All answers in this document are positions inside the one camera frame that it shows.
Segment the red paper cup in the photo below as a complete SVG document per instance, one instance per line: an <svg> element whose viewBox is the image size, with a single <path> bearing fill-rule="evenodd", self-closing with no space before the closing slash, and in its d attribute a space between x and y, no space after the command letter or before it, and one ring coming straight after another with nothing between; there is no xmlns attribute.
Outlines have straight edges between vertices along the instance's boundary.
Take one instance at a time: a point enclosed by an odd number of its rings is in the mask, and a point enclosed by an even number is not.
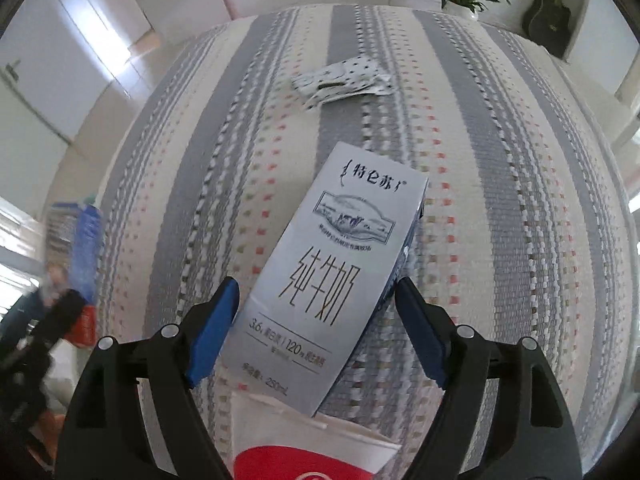
<svg viewBox="0 0 640 480"><path fill-rule="evenodd" d="M231 396L231 437L235 479L371 479L400 449L353 422L243 391Z"/></svg>

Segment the blue white milk carton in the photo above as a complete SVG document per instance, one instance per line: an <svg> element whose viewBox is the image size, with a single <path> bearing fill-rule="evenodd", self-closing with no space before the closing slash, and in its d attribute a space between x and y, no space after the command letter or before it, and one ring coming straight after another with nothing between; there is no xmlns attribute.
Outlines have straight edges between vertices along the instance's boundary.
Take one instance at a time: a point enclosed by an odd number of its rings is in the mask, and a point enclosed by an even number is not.
<svg viewBox="0 0 640 480"><path fill-rule="evenodd" d="M46 263L62 268L67 287L79 292L88 304L94 304L102 246L101 211L88 204L54 203L46 220Z"/></svg>

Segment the polka dot wrapper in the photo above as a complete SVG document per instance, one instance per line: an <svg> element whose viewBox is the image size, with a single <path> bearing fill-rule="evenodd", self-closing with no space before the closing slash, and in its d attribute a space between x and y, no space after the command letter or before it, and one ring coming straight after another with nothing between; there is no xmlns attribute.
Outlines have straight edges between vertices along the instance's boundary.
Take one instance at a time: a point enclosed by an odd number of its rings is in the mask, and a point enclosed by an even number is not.
<svg viewBox="0 0 640 480"><path fill-rule="evenodd" d="M358 55L295 76L291 86L303 98L306 108L353 96L389 96L393 91L392 76L367 55Z"/></svg>

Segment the striped grey white tablecloth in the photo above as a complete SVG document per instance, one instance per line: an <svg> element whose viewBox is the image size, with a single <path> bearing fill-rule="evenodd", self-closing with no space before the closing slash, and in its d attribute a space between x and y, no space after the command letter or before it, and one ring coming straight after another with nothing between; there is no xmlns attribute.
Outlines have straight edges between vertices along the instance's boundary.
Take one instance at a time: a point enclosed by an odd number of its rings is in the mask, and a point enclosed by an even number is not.
<svg viewBox="0 0 640 480"><path fill-rule="evenodd" d="M322 402L401 445L409 466L442 394L393 307L359 289L389 256L484 336L536 338L582 464L620 416L639 319L637 234L608 140L543 48L391 6L301 6L189 41L101 190L99 326L128 341L180 321L226 276L248 295L296 210L310 225L271 285L350 342Z"/></svg>

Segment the black acoustic guitar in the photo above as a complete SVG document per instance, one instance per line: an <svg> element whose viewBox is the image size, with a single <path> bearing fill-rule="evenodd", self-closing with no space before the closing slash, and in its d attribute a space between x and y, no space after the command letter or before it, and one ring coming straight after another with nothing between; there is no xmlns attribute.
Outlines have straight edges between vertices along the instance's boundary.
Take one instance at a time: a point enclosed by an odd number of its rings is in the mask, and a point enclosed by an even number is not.
<svg viewBox="0 0 640 480"><path fill-rule="evenodd" d="M533 0L522 19L522 29L530 41L562 58L570 42L570 9L558 0Z"/></svg>

